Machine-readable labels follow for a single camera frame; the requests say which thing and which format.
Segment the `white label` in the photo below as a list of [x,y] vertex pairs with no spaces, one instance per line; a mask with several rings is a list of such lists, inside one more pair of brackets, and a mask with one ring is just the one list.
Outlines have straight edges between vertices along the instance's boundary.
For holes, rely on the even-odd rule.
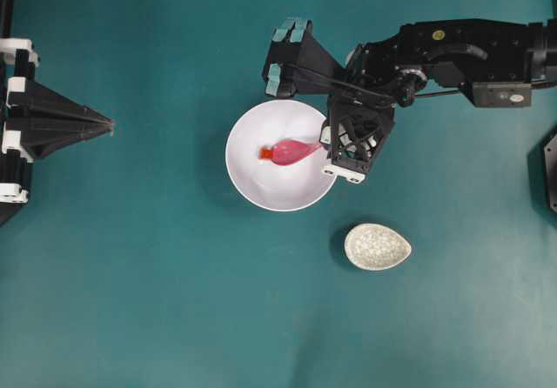
[[511,101],[513,101],[514,103],[521,103],[522,101],[524,101],[524,96],[521,94],[511,95]]

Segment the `sticker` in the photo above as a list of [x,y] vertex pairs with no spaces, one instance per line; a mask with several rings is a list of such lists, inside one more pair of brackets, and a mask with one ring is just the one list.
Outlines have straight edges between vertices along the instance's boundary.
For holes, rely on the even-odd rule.
[[433,40],[443,40],[445,38],[445,32],[443,30],[436,30],[433,32]]
[[514,103],[521,103],[522,101],[524,101],[524,96],[521,94],[511,95],[511,101],[513,101]]

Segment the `black funnel-shaped part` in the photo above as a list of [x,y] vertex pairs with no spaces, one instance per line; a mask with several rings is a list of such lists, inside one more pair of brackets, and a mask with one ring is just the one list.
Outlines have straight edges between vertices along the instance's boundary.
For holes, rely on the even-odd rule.
[[6,130],[21,131],[21,145],[33,159],[114,130],[109,118],[25,79],[24,91],[8,95]]

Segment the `white bowl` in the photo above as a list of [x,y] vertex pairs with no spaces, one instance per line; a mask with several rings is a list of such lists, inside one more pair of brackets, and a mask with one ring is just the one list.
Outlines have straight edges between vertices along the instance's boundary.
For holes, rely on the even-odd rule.
[[403,262],[412,246],[396,231],[381,224],[360,224],[345,240],[350,261],[367,271],[383,271]]
[[292,100],[268,101],[247,111],[232,127],[226,143],[226,169],[238,192],[271,211],[301,210],[319,201],[336,177],[321,173],[327,152],[317,149],[290,166],[259,160],[263,146],[284,138],[318,142],[325,116]]

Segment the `white bracket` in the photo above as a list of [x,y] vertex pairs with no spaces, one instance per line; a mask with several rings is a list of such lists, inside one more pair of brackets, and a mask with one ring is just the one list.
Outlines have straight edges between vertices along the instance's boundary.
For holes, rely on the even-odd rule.
[[30,164],[33,163],[33,158],[21,145],[21,131],[6,130],[6,123],[3,125],[2,137],[2,153],[5,155],[8,151],[19,151],[20,157],[27,159]]
[[0,53],[7,64],[15,64],[17,50],[29,52],[29,63],[37,68],[40,62],[38,54],[33,50],[33,43],[28,38],[0,38]]
[[334,164],[326,164],[321,169],[321,172],[332,177],[345,177],[346,180],[351,184],[360,184],[364,181],[364,179],[366,179],[366,175],[364,175],[363,173],[350,171],[347,168],[342,168]]
[[29,192],[20,184],[0,184],[0,203],[27,204]]
[[11,92],[25,92],[25,84],[27,79],[24,77],[11,77],[8,79],[8,91],[6,92],[6,106],[11,108],[10,93]]

